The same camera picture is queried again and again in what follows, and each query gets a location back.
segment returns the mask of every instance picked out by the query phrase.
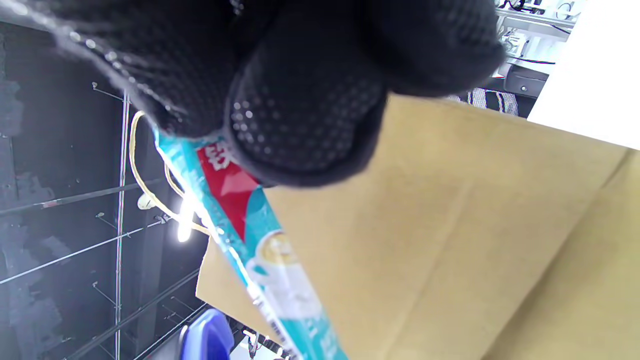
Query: dark ceiling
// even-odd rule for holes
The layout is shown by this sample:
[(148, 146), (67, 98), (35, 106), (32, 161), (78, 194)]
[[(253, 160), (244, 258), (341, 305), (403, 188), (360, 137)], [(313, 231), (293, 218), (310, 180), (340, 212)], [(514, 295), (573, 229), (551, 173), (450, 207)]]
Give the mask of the dark ceiling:
[[(122, 102), (94, 91), (93, 82), (121, 96), (89, 65), (56, 50), (47, 33), (0, 22), (0, 213), (118, 186)], [(146, 125), (137, 159), (144, 179), (162, 178)], [(129, 167), (126, 183), (134, 183)], [(177, 208), (164, 181), (151, 189)], [(139, 210), (140, 194), (125, 192), (125, 232), (162, 215)], [(0, 217), (2, 359), (60, 360), (114, 326), (117, 241), (21, 274), (114, 238), (117, 204), (112, 193)], [(179, 243), (176, 227), (170, 220), (123, 238), (122, 319), (199, 267), (206, 239), (198, 233)], [(194, 293), (195, 278), (127, 324), (119, 357), (108, 336), (82, 358), (136, 359), (202, 305)]]

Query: gloved hand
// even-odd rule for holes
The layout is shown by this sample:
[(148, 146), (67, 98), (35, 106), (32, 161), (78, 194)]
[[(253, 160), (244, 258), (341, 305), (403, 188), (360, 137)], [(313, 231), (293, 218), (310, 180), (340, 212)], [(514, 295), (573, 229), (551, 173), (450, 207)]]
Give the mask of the gloved hand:
[(90, 59), (163, 131), (221, 131), (271, 184), (363, 170), (388, 91), (439, 97), (504, 58), (491, 0), (0, 0)]

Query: bright light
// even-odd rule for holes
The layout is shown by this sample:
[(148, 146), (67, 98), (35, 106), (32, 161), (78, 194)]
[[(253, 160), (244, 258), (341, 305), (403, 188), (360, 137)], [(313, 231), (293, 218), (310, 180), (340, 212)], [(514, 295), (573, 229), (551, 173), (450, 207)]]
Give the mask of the bright light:
[(180, 205), (180, 218), (178, 219), (178, 241), (184, 243), (191, 237), (191, 222), (195, 214), (192, 203), (185, 197)]

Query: yellow cable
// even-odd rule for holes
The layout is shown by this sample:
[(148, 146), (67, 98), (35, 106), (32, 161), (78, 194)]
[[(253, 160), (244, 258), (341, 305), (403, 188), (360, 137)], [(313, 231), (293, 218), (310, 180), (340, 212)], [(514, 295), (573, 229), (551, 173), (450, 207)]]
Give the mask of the yellow cable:
[(171, 186), (175, 193), (184, 198), (184, 192), (180, 190), (178, 184), (173, 182), (173, 179), (171, 178), (171, 170), (169, 170), (169, 166), (166, 163), (164, 164), (164, 177), (166, 178), (166, 182), (169, 183), (169, 186)]
[[(142, 177), (140, 176), (140, 173), (138, 173), (138, 168), (136, 166), (136, 129), (138, 128), (138, 122), (140, 121), (140, 118), (142, 118), (142, 116), (145, 116), (144, 111), (138, 111), (134, 116), (133, 116), (133, 120), (131, 120), (131, 134), (129, 135), (129, 163), (131, 164), (131, 172), (133, 172), (133, 177), (136, 179), (136, 182), (138, 183), (138, 185), (140, 185), (140, 188), (142, 189), (142, 191), (147, 194), (147, 196), (149, 196), (149, 198), (151, 199), (151, 201), (154, 202), (154, 204), (162, 211), (164, 211), (167, 215), (169, 215), (170, 217), (180, 221), (180, 222), (189, 222), (191, 223), (191, 228), (197, 231), (200, 231), (201, 233), (204, 233), (208, 236), (211, 236), (209, 230), (204, 227), (204, 226), (200, 226), (196, 223), (194, 223), (192, 221), (192, 219), (183, 219), (180, 215), (174, 213), (173, 211), (171, 211), (166, 205), (164, 205), (164, 203), (162, 201), (160, 201), (160, 199), (158, 199), (156, 197), (156, 195), (154, 193), (151, 192), (151, 190), (149, 190), (149, 188), (147, 187), (147, 185), (145, 184), (144, 180), (142, 180)], [(167, 167), (166, 164), (164, 164), (164, 176), (167, 178), (167, 181), (169, 182), (169, 185), (171, 186), (171, 188), (181, 197), (184, 198), (184, 192), (182, 192), (182, 190), (180, 190), (180, 188), (177, 186), (177, 184), (175, 184), (173, 182), (173, 180), (171, 179), (171, 175), (169, 173), (169, 168)]]

